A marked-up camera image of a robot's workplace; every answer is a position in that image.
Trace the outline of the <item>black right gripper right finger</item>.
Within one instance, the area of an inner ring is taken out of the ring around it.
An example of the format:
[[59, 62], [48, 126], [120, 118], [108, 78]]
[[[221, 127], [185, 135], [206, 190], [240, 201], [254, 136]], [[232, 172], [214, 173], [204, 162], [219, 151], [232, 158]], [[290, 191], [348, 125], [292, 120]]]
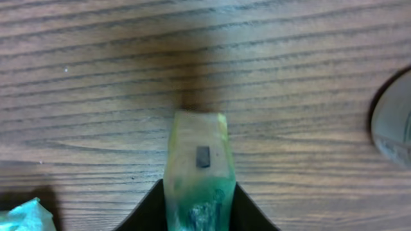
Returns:
[[239, 183], [234, 190], [229, 230], [281, 231], [265, 216]]

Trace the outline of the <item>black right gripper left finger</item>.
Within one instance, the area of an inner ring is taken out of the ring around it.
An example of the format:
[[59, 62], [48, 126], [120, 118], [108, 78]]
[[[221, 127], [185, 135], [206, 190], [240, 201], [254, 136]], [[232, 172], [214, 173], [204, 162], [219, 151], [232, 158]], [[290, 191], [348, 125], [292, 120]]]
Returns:
[[140, 201], [139, 205], [114, 231], [167, 231], [163, 179]]

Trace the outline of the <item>green lid white jar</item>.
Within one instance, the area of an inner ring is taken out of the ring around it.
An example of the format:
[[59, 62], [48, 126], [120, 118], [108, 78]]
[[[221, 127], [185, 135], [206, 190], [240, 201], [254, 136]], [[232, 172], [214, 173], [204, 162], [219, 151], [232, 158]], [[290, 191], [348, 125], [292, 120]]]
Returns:
[[410, 71], [390, 83], [379, 97], [371, 117], [371, 135], [382, 155], [410, 167]]

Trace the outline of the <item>small teal white box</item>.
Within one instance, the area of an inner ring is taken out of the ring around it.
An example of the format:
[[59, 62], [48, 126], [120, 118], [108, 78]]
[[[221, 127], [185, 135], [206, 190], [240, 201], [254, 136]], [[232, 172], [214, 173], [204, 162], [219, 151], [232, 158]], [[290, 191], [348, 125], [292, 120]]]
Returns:
[[175, 113], [163, 185], [168, 230], [229, 229], [236, 176], [223, 114]]

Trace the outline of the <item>teal tissue pack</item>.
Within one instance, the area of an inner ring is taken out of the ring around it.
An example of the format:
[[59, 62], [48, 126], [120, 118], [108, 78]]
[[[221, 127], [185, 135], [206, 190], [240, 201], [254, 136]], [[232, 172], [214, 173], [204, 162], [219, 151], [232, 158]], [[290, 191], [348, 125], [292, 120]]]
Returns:
[[56, 231], [56, 227], [52, 213], [34, 198], [12, 210], [2, 210], [1, 231]]

